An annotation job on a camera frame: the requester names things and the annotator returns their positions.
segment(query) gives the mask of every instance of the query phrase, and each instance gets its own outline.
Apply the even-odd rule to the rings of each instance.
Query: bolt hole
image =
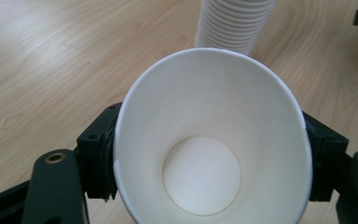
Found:
[[[63,161],[65,159],[65,154],[63,153],[55,153],[52,155],[49,155],[48,157],[45,158],[45,163],[57,163],[60,161]]]
[[[45,221],[45,224],[60,224],[61,219],[59,217],[52,217]]]

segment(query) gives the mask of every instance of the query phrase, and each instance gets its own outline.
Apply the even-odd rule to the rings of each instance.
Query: paper cup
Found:
[[[310,193],[310,144],[295,97],[266,66],[188,49],[131,87],[114,172],[137,223],[296,223]]]
[[[246,49],[245,51],[237,52],[244,55],[249,54],[274,5],[275,0],[256,2],[247,0],[204,0],[194,47],[202,48],[207,46],[208,48],[234,51]],[[216,42],[223,42],[225,45],[207,45],[207,43]]]

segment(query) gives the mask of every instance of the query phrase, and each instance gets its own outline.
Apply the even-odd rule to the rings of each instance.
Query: stacked white cups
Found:
[[[248,55],[276,0],[203,0],[195,48]]]

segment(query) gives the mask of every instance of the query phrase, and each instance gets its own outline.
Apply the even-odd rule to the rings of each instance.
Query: table surface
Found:
[[[0,192],[76,138],[157,60],[192,48],[201,1],[0,0]],[[279,0],[250,56],[301,108],[358,151],[357,1]],[[309,203],[300,223],[337,223]],[[88,200],[91,223],[133,223],[119,196]]]

